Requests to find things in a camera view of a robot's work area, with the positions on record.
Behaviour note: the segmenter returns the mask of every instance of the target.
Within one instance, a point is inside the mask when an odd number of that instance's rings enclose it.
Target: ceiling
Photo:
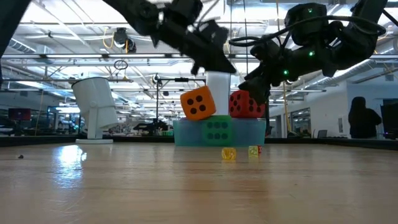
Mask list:
[[[161,6],[167,1],[151,2]],[[284,17],[287,10],[303,2],[308,1],[280,0],[279,13],[277,13],[274,1],[246,0],[244,2],[245,5],[243,4],[243,0],[218,1],[203,20],[217,18],[220,26],[227,27],[230,30],[230,37],[242,37],[246,35],[261,36],[283,29]],[[329,0],[318,0],[316,2],[326,4],[329,14],[340,16],[350,15],[349,9],[355,3],[355,1],[350,0],[344,1],[346,4],[338,5],[329,4],[331,2]],[[205,1],[201,14],[203,15],[213,3],[214,1]],[[398,11],[394,3],[395,1],[391,1],[386,10],[396,17]],[[387,27],[391,23],[388,18],[382,16],[379,24]],[[151,110],[150,107],[152,104],[150,105],[150,103],[155,103],[155,92],[145,92],[140,91],[140,89],[154,89],[155,86],[152,82],[152,77],[155,74],[158,74],[160,78],[206,78],[204,70],[200,70],[197,77],[190,74],[192,61],[189,58],[165,58],[164,54],[176,54],[178,52],[163,43],[154,48],[150,38],[139,36],[123,16],[102,0],[33,0],[14,34],[13,41],[22,44],[26,49],[25,52],[28,51],[33,54],[125,54],[123,50],[112,44],[112,34],[118,27],[126,27],[129,37],[137,45],[136,55],[139,57],[124,59],[128,63],[126,70],[119,71],[115,69],[114,63],[120,60],[119,58],[102,60],[98,58],[78,59],[70,57],[68,59],[52,58],[46,61],[9,58],[2,59],[3,68],[6,69],[3,75],[5,78],[33,78],[35,80],[43,80],[44,78],[54,80],[81,79],[88,77],[118,79],[121,81],[110,83],[111,88],[119,90],[134,89],[134,91],[114,91],[119,100],[117,103],[128,102],[123,106],[123,109],[126,110],[129,110],[128,104],[141,104],[139,114],[143,116]],[[396,27],[390,26],[389,29],[391,30],[389,35],[380,41],[380,44],[384,44],[383,49],[391,48],[391,42],[395,39]],[[289,40],[287,47],[297,48],[291,40]],[[249,63],[246,63],[246,48],[232,47],[225,44],[224,52],[225,54],[240,54],[243,56],[242,58],[232,60],[238,73],[231,77],[231,88],[236,89],[247,72],[251,72],[258,66],[258,62],[254,58],[250,58]],[[6,50],[6,54],[23,53],[21,49],[16,49],[15,47],[8,47]],[[293,85],[289,85],[287,88],[290,90],[303,89],[303,86],[313,84],[314,80],[317,80],[316,78],[319,78],[321,75],[322,73],[320,72],[314,72],[302,76],[300,80],[293,83]],[[30,83],[19,84],[15,84],[16,88],[37,88],[37,84],[29,86],[26,84]],[[73,95],[70,93],[70,90],[67,90],[70,89],[68,82],[45,82],[39,84],[45,88],[66,89],[65,91],[52,91],[52,93],[67,96],[73,101]],[[192,89],[202,85],[204,85],[203,82],[194,81],[188,83],[168,82],[164,89],[176,91],[169,91],[168,96],[160,96],[160,99],[164,103],[162,106],[166,108],[160,114],[162,116],[176,116],[180,114],[178,112],[182,110],[177,99],[179,99],[182,91],[178,90]],[[313,85],[310,87],[312,88],[308,89],[324,88],[324,86]],[[288,95],[288,98],[290,100],[303,100],[305,94],[308,93]],[[278,100],[280,96],[280,93],[275,93],[271,97]]]

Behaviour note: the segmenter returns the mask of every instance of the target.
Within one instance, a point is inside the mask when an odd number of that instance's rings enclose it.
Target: small die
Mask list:
[[[236,149],[232,147],[225,147],[221,151],[221,156],[224,160],[235,160],[236,159]]]
[[[259,157],[258,146],[249,146],[249,157]]]

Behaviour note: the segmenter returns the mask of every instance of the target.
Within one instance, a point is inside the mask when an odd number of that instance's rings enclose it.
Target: dark jacket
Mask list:
[[[360,96],[352,101],[348,121],[351,137],[358,139],[376,137],[376,126],[381,124],[380,116],[374,110],[366,108],[366,100]]]

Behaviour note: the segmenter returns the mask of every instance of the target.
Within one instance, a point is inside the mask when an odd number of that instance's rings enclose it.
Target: translucent blue container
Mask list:
[[[232,126],[231,137],[223,138],[223,134],[228,134],[230,129],[225,126],[226,116],[212,116],[203,121],[189,121],[181,119],[174,121],[174,141],[176,146],[253,146],[263,145],[266,135],[266,122],[260,119],[238,119],[233,118],[228,122]],[[216,124],[219,122],[220,138],[217,141],[216,135],[209,141],[208,125],[209,122]]]

